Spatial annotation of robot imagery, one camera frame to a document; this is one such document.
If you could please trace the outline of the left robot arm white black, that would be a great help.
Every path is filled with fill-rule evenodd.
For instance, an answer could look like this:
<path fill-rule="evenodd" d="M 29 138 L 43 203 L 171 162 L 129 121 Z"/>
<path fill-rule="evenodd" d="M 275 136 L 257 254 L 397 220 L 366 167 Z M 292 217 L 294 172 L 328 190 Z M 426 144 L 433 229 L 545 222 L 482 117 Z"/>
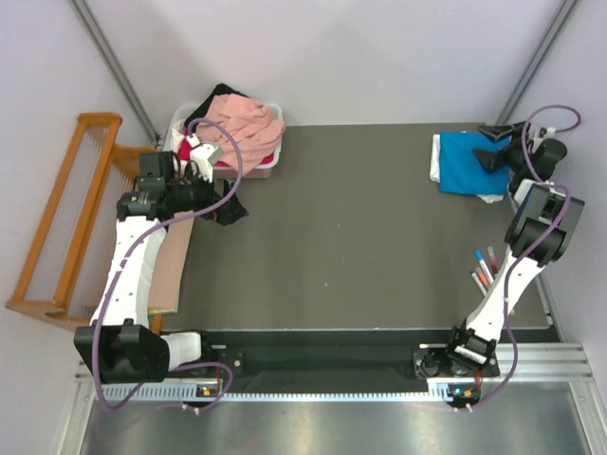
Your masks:
<path fill-rule="evenodd" d="M 179 366 L 194 375 L 214 367 L 203 333 L 157 335 L 148 307 L 156 258 L 170 227 L 195 216 L 228 225 L 246 215 L 231 184 L 214 188 L 215 143 L 194 147 L 184 161 L 174 152 L 143 153 L 132 189 L 117 203 L 116 245 L 100 304 L 75 347 L 103 384 L 160 382 Z"/>

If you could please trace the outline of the blue t shirt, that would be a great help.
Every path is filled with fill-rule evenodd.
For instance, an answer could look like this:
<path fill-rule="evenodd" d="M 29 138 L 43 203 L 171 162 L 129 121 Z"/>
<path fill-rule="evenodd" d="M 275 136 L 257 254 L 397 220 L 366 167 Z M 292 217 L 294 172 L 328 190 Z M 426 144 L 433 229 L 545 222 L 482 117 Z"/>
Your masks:
<path fill-rule="evenodd" d="M 509 170 L 502 168 L 487 173 L 473 151 L 479 149 L 496 155 L 510 143 L 509 138 L 493 143 L 481 133 L 443 131 L 439 139 L 439 189 L 442 192 L 483 196 L 506 194 Z"/>

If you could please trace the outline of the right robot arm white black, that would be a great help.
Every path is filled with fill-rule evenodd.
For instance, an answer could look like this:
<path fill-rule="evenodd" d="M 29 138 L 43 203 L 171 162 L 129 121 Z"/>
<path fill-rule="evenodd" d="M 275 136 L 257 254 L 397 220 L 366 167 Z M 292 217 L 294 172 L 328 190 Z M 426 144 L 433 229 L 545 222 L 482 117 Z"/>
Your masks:
<path fill-rule="evenodd" d="M 517 211 L 506 236 L 506 255 L 489 289 L 461 326 L 452 329 L 442 353 L 445 368 L 455 375 L 494 370 L 495 351 L 503 331 L 510 332 L 509 315 L 525 289 L 569 247 L 585 202 L 550 180 L 567 155 L 554 129 L 529 134 L 530 125 L 519 122 L 482 126 L 479 132 L 492 142 L 510 138 L 496 153 L 475 149 L 484 171 L 511 170 L 508 193 Z"/>

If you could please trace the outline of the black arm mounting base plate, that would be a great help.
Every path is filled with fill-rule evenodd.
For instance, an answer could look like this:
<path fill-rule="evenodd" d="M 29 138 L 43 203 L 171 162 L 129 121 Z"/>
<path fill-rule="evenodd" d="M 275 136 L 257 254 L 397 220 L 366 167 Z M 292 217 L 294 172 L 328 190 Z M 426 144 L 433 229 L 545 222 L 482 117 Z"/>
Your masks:
<path fill-rule="evenodd" d="M 264 371 L 381 371 L 430 378 L 497 374 L 497 342 L 450 330 L 209 331 L 202 356 L 239 374 Z"/>

